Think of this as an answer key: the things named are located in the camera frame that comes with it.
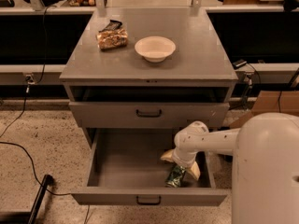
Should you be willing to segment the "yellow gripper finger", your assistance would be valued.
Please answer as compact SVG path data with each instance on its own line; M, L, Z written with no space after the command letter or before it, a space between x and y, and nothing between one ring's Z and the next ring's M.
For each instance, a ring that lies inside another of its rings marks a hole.
M173 149L167 150L167 151L161 156L161 160L162 160L162 161L167 161L167 162L173 162L172 154L173 154Z
M187 168L186 171L192 176L194 180L198 180L201 175L199 166L196 161L192 164L191 167Z

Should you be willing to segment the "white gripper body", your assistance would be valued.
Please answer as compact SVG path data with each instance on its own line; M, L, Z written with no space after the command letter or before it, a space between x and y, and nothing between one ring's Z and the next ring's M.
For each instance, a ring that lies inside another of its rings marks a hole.
M191 168L195 163L196 152L187 152L184 150L180 150L175 148L172 153L173 161L179 166L183 166L185 168Z

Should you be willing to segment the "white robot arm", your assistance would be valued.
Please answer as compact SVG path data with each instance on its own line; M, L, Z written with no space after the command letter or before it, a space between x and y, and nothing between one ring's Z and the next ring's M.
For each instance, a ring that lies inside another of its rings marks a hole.
M201 121L179 131L161 159L200 176L195 156L233 157L232 224L299 224L299 118L263 113L242 127L210 132Z

